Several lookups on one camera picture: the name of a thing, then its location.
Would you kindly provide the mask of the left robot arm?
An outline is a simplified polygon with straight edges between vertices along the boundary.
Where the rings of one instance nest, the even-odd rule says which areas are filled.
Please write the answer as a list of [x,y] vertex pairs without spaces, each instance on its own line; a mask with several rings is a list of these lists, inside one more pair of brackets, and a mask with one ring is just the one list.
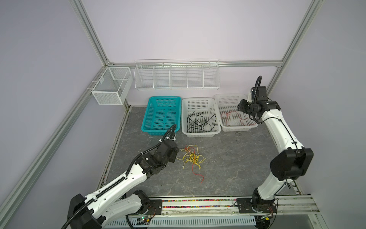
[[74,196],[62,228],[102,229],[123,216],[145,213],[150,200],[142,190],[126,198],[123,195],[159,174],[169,162],[175,162],[178,152],[177,144],[167,139],[161,141],[153,152],[138,154],[128,169],[112,182],[86,196]]

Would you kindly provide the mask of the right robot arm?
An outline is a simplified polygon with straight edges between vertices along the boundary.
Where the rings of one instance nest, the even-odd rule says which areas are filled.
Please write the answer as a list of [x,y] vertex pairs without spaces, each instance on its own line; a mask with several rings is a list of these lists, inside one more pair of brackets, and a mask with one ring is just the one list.
[[248,114],[258,124],[265,124],[279,154],[270,162],[270,174],[253,191],[246,207],[261,213],[274,205],[276,195],[289,183],[304,176],[314,157],[312,149],[297,140],[275,101],[249,102],[242,99],[237,110]]

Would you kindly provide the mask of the right white plastic basket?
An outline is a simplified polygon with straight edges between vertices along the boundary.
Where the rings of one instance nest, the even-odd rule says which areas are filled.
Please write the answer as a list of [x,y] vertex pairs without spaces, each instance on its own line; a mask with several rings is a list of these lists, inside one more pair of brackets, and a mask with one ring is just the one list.
[[224,132],[245,132],[258,126],[248,114],[239,112],[240,100],[247,99],[245,94],[217,94],[214,100],[219,109],[219,121]]

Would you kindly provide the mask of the white plastic basket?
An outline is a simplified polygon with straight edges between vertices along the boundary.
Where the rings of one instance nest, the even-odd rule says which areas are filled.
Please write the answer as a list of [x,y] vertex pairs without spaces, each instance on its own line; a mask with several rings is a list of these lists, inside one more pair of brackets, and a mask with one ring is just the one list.
[[213,137],[221,132],[219,109],[213,98],[182,100],[181,126],[187,137]]
[[245,94],[217,94],[214,100],[219,109],[219,121],[224,132],[245,132],[258,126],[248,114],[239,112],[240,100],[247,99]]

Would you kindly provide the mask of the teal plastic basket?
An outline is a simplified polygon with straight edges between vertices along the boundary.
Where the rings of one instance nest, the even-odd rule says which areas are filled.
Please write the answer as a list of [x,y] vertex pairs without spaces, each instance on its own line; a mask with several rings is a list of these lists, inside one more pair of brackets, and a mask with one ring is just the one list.
[[164,135],[174,124],[180,130],[182,98],[179,96],[153,96],[148,100],[141,130],[150,135]]

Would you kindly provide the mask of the middle white plastic basket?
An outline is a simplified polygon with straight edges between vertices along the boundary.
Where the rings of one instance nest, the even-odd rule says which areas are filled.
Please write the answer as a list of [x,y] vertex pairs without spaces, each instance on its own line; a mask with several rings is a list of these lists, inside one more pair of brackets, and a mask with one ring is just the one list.
[[219,109],[213,98],[182,100],[181,126],[187,137],[213,137],[221,132]]

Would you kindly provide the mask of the white mesh wall box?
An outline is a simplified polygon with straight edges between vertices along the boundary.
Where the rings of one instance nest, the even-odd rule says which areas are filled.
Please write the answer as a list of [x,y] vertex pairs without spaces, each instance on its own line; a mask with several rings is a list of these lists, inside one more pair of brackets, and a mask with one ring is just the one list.
[[107,67],[91,92],[99,105],[123,106],[132,82],[129,67]]

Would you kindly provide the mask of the front aluminium rail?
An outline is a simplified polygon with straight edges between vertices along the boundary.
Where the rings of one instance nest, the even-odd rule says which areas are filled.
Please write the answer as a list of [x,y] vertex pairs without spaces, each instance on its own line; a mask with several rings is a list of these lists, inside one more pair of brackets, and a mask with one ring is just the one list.
[[274,216],[319,214],[320,211],[310,195],[277,196],[275,200],[254,207],[251,197],[174,197],[140,198],[132,195],[119,199],[102,210],[102,215],[123,217],[125,215],[203,217],[226,215]]

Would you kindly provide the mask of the aluminium cage frame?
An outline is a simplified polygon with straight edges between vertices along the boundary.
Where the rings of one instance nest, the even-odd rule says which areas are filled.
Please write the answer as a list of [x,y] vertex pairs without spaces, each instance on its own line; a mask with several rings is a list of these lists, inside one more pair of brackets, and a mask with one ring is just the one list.
[[[296,48],[301,43],[311,23],[313,22],[318,11],[321,9],[324,1],[311,1],[309,8],[307,9],[304,18],[302,19],[299,28],[297,29],[294,38],[292,39],[284,57],[282,60],[245,60],[245,61],[218,61],[217,66],[223,67],[277,67],[274,77],[270,81],[270,89],[272,90],[277,83],[283,70],[285,70],[287,64],[296,51]],[[97,39],[94,28],[87,15],[85,7],[81,1],[70,1],[70,5],[78,17],[84,31],[90,39],[94,49],[97,51],[97,55],[102,59],[102,68],[96,74],[95,79],[99,79],[102,72],[108,67],[117,67],[117,63],[110,63],[107,60],[106,55],[102,50],[102,46]],[[22,178],[16,184],[9,196],[5,199],[1,205],[1,228],[7,227],[21,204],[28,196],[31,189],[45,170],[55,152],[64,141],[65,137],[72,129],[73,125],[89,103],[92,95],[92,88],[94,83],[90,83],[88,88],[83,92],[78,101],[74,104],[72,109],[68,112],[66,117],[51,135],[45,146],[39,152],[37,157],[31,163],[26,170]]]

